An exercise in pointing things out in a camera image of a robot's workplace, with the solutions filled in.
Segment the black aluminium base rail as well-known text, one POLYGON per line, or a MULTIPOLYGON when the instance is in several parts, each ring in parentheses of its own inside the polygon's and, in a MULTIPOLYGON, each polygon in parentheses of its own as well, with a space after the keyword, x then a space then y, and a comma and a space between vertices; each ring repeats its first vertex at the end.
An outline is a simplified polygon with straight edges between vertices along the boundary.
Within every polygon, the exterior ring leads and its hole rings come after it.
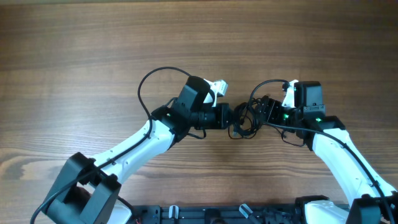
POLYGON ((296 204, 268 204, 249 206, 246 212, 240 206, 184 207, 171 205, 134 206, 132 224, 206 224, 206 223, 305 223, 304 210, 296 204))

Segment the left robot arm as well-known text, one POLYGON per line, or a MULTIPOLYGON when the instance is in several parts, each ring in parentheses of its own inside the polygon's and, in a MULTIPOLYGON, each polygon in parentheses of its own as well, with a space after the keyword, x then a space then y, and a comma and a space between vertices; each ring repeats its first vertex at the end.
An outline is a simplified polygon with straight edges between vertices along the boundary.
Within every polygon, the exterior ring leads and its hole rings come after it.
POLYGON ((122 184, 191 128, 226 129, 231 110, 216 100, 227 88, 224 80, 188 77, 179 96, 154 110, 138 132, 97 155, 69 157, 39 210, 55 223, 127 223, 132 208, 119 198, 122 184))

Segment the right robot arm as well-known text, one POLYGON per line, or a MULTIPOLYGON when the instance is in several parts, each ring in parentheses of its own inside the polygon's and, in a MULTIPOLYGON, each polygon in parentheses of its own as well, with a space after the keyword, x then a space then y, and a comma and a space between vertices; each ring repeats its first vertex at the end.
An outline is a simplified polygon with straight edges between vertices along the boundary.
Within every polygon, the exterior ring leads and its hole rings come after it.
POLYGON ((295 133, 329 168, 348 201, 344 210, 324 196, 296 200, 302 223, 397 223, 397 190, 357 150, 345 125, 326 115, 320 82, 283 82, 283 101, 263 96, 261 124, 295 133))

